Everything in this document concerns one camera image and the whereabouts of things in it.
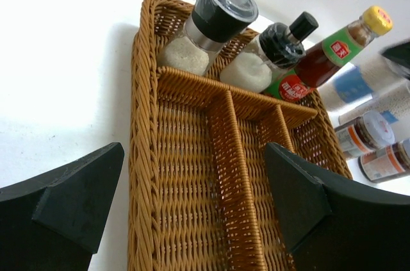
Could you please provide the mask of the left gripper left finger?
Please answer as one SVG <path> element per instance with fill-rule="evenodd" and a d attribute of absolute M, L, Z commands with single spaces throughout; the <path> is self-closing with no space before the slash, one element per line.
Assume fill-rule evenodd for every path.
<path fill-rule="evenodd" d="M 1 189 L 1 270 L 88 270 L 118 185 L 124 149 L 110 143 Z"/>

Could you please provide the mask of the tall jar blue label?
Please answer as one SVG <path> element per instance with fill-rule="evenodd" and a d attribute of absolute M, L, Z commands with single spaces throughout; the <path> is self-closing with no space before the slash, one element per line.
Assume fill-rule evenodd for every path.
<path fill-rule="evenodd" d="M 399 86 L 406 80 L 392 71 L 389 61 L 382 56 L 344 70 L 318 88 L 329 111 L 338 111 L 364 97 L 375 96 Z"/>
<path fill-rule="evenodd" d="M 409 116 L 409 82 L 373 98 L 339 117 L 339 123 L 344 124 L 368 111 L 379 112 L 390 124 Z"/>

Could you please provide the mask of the salt bottle black knob cap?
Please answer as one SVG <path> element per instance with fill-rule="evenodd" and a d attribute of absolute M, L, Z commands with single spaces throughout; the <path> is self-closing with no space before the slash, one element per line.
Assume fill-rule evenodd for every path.
<path fill-rule="evenodd" d="M 269 25 L 221 71 L 220 81 L 257 94 L 263 92 L 305 57 L 302 42 L 318 27 L 308 12 L 302 12 L 289 26 L 282 22 Z"/>

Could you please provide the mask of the yellow cap sauce bottle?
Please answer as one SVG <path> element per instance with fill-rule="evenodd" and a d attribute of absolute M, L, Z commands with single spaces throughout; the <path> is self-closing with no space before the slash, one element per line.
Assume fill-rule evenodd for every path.
<path fill-rule="evenodd" d="M 298 64 L 279 76 L 264 95 L 297 102 L 322 86 L 374 39 L 393 28 L 393 20 L 380 6 L 371 6 L 356 20 L 310 47 Z"/>

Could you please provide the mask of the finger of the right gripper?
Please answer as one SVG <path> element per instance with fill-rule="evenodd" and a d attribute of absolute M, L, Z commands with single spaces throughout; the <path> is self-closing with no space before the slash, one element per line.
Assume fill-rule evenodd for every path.
<path fill-rule="evenodd" d="M 409 39 L 384 48 L 381 56 L 395 74 L 409 79 Z"/>

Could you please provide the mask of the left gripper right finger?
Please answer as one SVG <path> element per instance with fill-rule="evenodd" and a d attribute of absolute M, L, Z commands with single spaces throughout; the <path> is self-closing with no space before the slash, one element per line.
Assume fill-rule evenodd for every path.
<path fill-rule="evenodd" d="M 367 186 L 277 143 L 265 165 L 297 270 L 408 270 L 409 197 Z"/>

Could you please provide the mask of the short sauce jar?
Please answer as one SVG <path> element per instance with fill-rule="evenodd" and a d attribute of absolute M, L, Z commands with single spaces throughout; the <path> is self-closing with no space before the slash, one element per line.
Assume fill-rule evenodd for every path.
<path fill-rule="evenodd" d="M 409 175 L 409 139 L 360 156 L 359 168 L 367 180 L 383 183 Z"/>
<path fill-rule="evenodd" d="M 346 160 L 358 158 L 395 142 L 389 122 L 374 110 L 339 125 L 334 131 Z"/>

